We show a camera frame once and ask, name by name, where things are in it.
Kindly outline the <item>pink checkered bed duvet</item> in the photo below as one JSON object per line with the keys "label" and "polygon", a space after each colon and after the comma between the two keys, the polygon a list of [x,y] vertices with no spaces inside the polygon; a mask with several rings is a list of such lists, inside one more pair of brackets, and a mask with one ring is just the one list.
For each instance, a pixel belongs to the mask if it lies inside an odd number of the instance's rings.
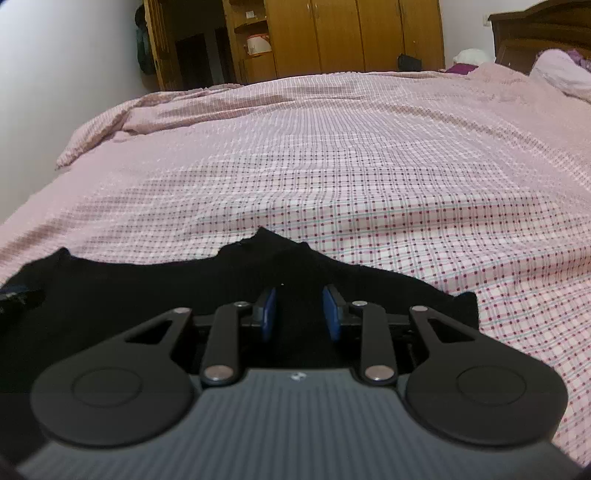
{"label": "pink checkered bed duvet", "polygon": [[348,264],[476,293],[548,362],[556,443],[590,459],[590,103],[486,64],[158,92],[96,116],[1,228],[1,276],[61,247],[158,264],[263,227]]}

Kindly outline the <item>white pink appliance on shelf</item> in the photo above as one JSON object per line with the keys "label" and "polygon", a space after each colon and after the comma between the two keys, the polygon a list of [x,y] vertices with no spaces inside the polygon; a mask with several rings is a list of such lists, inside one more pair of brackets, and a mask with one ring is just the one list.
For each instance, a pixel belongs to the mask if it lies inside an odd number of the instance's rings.
{"label": "white pink appliance on shelf", "polygon": [[267,33],[252,34],[246,38],[247,55],[259,56],[271,51],[270,35]]}

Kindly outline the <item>purple cloth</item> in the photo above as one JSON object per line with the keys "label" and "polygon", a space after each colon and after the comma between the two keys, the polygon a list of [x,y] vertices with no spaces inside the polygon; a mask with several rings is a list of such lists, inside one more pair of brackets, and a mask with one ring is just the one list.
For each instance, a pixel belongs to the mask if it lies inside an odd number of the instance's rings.
{"label": "purple cloth", "polygon": [[446,74],[457,74],[457,75],[468,75],[478,68],[477,65],[456,63],[452,67],[448,68]]}

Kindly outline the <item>wooden wardrobe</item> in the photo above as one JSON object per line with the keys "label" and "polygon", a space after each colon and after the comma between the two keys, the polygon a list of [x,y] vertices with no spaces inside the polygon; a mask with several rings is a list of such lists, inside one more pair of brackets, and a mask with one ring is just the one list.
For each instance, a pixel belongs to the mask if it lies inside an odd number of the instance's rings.
{"label": "wooden wardrobe", "polygon": [[[238,82],[335,72],[398,71],[401,54],[423,70],[445,67],[437,1],[224,1]],[[247,55],[246,38],[270,35],[271,51]]]}

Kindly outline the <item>small black bag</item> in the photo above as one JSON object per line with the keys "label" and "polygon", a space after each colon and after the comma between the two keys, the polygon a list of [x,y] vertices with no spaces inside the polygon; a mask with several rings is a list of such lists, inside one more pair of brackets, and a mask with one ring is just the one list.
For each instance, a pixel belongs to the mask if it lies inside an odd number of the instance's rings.
{"label": "small black bag", "polygon": [[423,62],[421,59],[401,54],[398,57],[398,71],[399,72],[421,72],[423,70]]}

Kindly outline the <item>dark wooden headboard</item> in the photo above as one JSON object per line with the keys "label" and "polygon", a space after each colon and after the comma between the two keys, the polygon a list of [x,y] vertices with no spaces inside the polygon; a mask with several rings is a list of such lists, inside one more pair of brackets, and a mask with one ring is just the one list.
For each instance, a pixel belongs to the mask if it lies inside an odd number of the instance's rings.
{"label": "dark wooden headboard", "polygon": [[491,14],[495,62],[529,74],[540,52],[576,50],[590,57],[591,1],[544,1],[526,10]]}

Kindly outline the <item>wooden door frame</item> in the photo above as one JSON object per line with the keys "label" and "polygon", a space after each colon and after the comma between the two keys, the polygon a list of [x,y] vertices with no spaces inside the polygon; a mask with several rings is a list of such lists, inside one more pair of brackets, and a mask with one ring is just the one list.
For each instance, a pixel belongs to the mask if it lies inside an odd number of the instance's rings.
{"label": "wooden door frame", "polygon": [[143,17],[159,88],[162,91],[179,91],[183,89],[183,80],[166,4],[167,1],[143,0]]}

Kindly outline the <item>black knit cardigan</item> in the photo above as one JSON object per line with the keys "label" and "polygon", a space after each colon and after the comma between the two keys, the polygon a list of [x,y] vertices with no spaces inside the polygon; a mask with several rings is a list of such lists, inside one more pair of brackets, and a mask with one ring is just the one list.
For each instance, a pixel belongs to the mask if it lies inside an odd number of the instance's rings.
{"label": "black knit cardigan", "polygon": [[29,406],[34,380],[53,363],[177,307],[197,316],[276,288],[276,310],[263,361],[280,368],[349,366],[322,313],[322,290],[334,285],[349,301],[365,300],[393,314],[431,307],[477,327],[471,292],[444,293],[412,277],[349,265],[266,229],[200,260],[155,265],[109,264],[66,249],[24,265],[3,285],[26,286],[20,308],[1,308],[1,452],[19,462],[40,446]]}

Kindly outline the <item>dark green hanging garment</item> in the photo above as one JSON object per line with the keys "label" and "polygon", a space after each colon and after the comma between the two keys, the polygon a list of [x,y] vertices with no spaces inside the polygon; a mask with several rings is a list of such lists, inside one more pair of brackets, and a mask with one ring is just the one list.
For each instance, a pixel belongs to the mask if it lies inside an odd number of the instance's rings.
{"label": "dark green hanging garment", "polygon": [[144,75],[155,75],[156,68],[152,56],[151,44],[145,20],[145,7],[140,5],[134,15],[136,27],[136,57],[140,70]]}

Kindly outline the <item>white plush item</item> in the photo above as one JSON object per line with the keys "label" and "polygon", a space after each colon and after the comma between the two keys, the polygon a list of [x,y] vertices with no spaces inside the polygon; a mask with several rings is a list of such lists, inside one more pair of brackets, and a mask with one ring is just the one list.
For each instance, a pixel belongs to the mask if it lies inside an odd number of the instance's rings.
{"label": "white plush item", "polygon": [[488,52],[477,49],[469,48],[460,51],[454,58],[454,64],[480,66],[484,63],[494,62],[495,59]]}

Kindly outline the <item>white pillow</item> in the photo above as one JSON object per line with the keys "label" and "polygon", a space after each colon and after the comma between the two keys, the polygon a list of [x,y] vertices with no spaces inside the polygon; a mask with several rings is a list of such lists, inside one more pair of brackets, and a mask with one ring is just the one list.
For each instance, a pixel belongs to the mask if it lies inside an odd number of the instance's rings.
{"label": "white pillow", "polygon": [[577,50],[549,49],[538,54],[529,77],[565,95],[590,102],[590,58]]}

